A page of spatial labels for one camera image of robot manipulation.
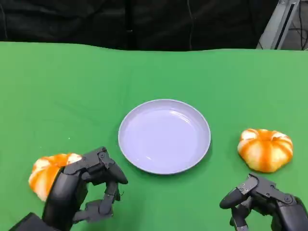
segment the plate rim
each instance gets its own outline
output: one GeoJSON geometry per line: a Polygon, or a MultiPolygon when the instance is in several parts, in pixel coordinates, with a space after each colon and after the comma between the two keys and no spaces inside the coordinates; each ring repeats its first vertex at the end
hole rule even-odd
{"type": "Polygon", "coordinates": [[[123,118],[123,120],[122,120],[122,122],[121,122],[121,124],[120,124],[119,130],[118,130],[117,139],[118,139],[118,145],[119,145],[119,147],[120,147],[120,151],[121,151],[122,155],[123,155],[132,165],[134,165],[136,168],[139,168],[139,169],[141,169],[142,171],[145,171],[145,172],[148,172],[148,173],[152,173],[152,174],[156,174],[156,175],[174,175],[174,174],[178,174],[178,173],[181,173],[181,172],[185,172],[185,171],[187,171],[188,169],[190,169],[190,168],[196,166],[196,165],[197,165],[198,163],[200,163],[200,161],[205,157],[205,155],[207,154],[207,152],[208,152],[208,150],[209,150],[209,147],[210,147],[210,145],[211,145],[211,129],[210,129],[210,126],[209,126],[209,124],[208,124],[206,118],[202,115],[202,113],[199,112],[195,107],[189,105],[188,103],[185,103],[185,102],[179,101],[179,100],[173,100],[173,99],[156,99],[156,100],[150,100],[150,101],[146,101],[146,102],[144,102],[144,103],[141,103],[141,104],[139,104],[138,106],[136,106],[136,107],[134,107],[133,109],[131,109],[130,112],[128,112],[128,113],[126,114],[126,116],[123,118]],[[205,149],[204,154],[201,155],[201,157],[198,159],[198,161],[196,161],[194,164],[189,165],[188,167],[185,167],[185,168],[183,168],[182,170],[175,171],[175,172],[171,172],[171,173],[157,173],[157,172],[153,172],[153,171],[146,170],[146,169],[144,169],[144,168],[142,168],[142,167],[139,167],[139,166],[135,165],[133,162],[131,162],[131,161],[129,160],[129,158],[125,155],[125,153],[123,152],[123,149],[122,149],[122,147],[121,147],[121,144],[120,144],[120,132],[122,131],[122,126],[123,126],[124,122],[126,121],[127,117],[128,117],[130,114],[132,114],[134,111],[136,111],[138,108],[144,106],[145,104],[153,103],[153,102],[156,102],[156,101],[173,101],[173,102],[177,102],[177,103],[182,103],[182,104],[184,104],[184,105],[186,105],[186,106],[192,108],[193,110],[195,110],[195,111],[201,116],[201,118],[203,119],[203,121],[205,122],[205,124],[206,124],[206,126],[207,126],[208,134],[209,134],[209,142],[208,142],[208,145],[207,145],[207,147],[206,147],[206,149],[205,149]]]}

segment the white plate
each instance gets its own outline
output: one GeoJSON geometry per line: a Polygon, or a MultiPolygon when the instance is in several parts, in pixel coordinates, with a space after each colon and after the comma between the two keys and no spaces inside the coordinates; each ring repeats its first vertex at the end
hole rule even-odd
{"type": "Polygon", "coordinates": [[[118,141],[123,155],[136,167],[155,174],[175,174],[204,157],[211,132],[206,119],[190,105],[153,100],[126,115],[118,141]]]}

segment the small decorative pumpkin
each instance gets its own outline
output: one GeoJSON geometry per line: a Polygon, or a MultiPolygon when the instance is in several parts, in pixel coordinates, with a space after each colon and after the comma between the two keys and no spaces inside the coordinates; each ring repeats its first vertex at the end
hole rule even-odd
{"type": "Polygon", "coordinates": [[[28,181],[30,188],[42,201],[46,201],[59,169],[81,158],[80,155],[70,153],[44,156],[38,159],[33,165],[32,173],[28,181]]]}
{"type": "Polygon", "coordinates": [[[251,169],[260,172],[274,172],[293,157],[291,139],[281,132],[266,129],[243,131],[237,150],[251,169]]]}

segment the black curtain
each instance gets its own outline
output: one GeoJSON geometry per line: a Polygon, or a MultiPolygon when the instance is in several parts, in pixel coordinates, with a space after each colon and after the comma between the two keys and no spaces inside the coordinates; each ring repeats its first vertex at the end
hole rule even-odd
{"type": "Polygon", "coordinates": [[[189,51],[255,48],[278,0],[0,0],[0,3],[4,9],[0,10],[1,40],[189,51]]]}

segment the metal stand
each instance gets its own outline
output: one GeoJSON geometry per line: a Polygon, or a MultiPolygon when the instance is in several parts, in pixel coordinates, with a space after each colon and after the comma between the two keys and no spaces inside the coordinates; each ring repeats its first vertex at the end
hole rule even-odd
{"type": "Polygon", "coordinates": [[[280,0],[256,49],[279,50],[289,31],[300,0],[280,0]]]}

